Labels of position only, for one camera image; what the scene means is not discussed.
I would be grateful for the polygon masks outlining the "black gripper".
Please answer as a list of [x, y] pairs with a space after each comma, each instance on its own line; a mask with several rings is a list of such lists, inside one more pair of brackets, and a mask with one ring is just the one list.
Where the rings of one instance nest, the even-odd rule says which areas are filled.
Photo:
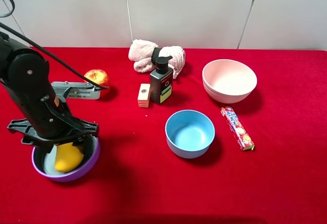
[[22, 133], [22, 144], [41, 147], [49, 154], [55, 145], [72, 142], [80, 153], [85, 154], [89, 136], [98, 137], [99, 125], [78, 119], [71, 114], [66, 98], [56, 94], [53, 87], [40, 97], [28, 96], [9, 87], [9, 96], [25, 116], [12, 120], [7, 129], [10, 133]]

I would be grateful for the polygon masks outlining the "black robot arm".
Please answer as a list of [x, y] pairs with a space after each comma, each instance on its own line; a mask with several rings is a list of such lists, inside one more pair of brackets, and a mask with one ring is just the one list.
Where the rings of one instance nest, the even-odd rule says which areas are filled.
[[96, 123], [78, 119], [66, 103], [69, 92], [89, 87], [86, 83], [49, 82], [50, 65], [37, 51], [1, 33], [1, 84], [24, 119], [12, 120], [10, 133], [21, 133], [23, 144], [42, 147], [71, 143], [81, 153], [99, 133]]

